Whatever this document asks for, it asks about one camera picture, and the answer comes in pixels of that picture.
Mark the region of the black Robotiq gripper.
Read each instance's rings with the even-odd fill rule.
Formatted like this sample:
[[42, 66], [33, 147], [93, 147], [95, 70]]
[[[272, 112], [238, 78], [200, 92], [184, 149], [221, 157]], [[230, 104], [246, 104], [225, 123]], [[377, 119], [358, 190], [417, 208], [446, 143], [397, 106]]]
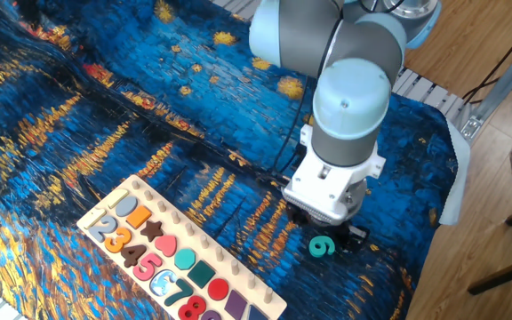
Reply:
[[[308, 213], [297, 206], [289, 205], [286, 208], [286, 214], [288, 219], [298, 226], [306, 226], [312, 223]], [[326, 232], [335, 232], [337, 243], [345, 252], [359, 252], [370, 235], [370, 230], [362, 226], [347, 223], [332, 225], [319, 220], [314, 220], [313, 223]]]

